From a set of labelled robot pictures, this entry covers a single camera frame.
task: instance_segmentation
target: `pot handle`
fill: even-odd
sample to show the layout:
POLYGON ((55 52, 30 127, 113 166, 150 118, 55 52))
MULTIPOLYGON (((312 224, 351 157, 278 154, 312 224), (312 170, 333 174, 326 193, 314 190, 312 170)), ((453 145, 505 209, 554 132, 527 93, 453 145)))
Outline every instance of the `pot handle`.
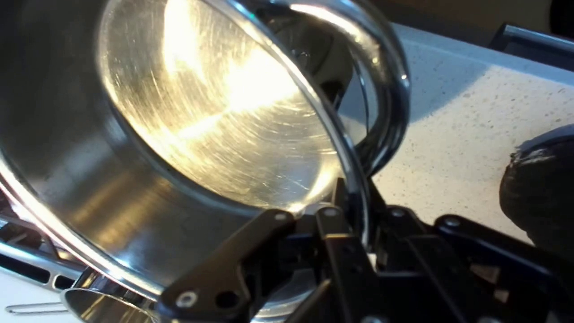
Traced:
POLYGON ((337 28, 351 44, 371 86, 367 134, 357 145, 364 174, 378 172, 396 152, 409 123, 409 71, 389 21, 366 0, 276 0, 337 28))

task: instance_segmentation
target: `stainless steel pot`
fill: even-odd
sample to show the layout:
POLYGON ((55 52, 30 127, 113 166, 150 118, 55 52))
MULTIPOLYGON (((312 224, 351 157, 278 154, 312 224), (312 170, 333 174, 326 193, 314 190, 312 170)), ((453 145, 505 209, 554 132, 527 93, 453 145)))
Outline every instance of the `stainless steel pot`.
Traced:
MULTIPOLYGON (((75 256, 150 299, 260 208, 297 211, 339 172, 364 206, 362 170, 392 156, 407 123, 401 50, 366 1, 5 3, 0 188, 75 256), (279 44, 272 14, 258 19, 262 7, 323 21, 348 43, 373 102, 358 159, 314 69, 279 44)), ((366 208, 357 222, 366 238, 366 208)))

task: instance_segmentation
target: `white countertop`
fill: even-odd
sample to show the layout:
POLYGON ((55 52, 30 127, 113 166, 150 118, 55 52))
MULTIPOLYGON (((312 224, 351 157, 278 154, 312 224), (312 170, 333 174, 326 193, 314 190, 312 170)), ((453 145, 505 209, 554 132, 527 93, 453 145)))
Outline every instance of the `white countertop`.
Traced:
MULTIPOLYGON (((412 71, 412 125, 396 157, 375 175, 392 204, 423 220, 461 213, 525 235, 498 208, 511 150, 574 122, 574 73, 396 26, 412 71)), ((75 321, 71 314, 16 317, 5 305, 59 296, 0 272, 0 321, 75 321)))

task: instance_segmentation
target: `black machine part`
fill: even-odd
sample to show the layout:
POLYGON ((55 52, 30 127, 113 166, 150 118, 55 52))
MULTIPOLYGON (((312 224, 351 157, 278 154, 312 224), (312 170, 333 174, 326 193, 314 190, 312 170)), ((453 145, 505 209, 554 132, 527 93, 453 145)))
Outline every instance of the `black machine part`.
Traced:
POLYGON ((459 215, 428 226, 382 200, 373 211, 367 247, 335 204, 301 218, 263 211, 166 287, 156 310, 165 321, 249 321, 306 267, 315 288, 288 323, 574 321, 572 263, 459 215))

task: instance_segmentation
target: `white surface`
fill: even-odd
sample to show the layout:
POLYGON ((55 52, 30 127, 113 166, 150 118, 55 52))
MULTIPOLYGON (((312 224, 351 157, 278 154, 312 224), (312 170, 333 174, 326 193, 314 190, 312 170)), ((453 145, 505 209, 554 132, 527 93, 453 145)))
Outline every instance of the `white surface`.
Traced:
MULTIPOLYGON (((523 238, 497 190, 509 152, 574 122, 574 73, 396 26, 412 71, 412 125, 375 181, 384 197, 425 220, 452 211, 523 238)), ((71 314, 14 317, 10 303, 59 296, 0 272, 0 321, 71 323, 71 314)))

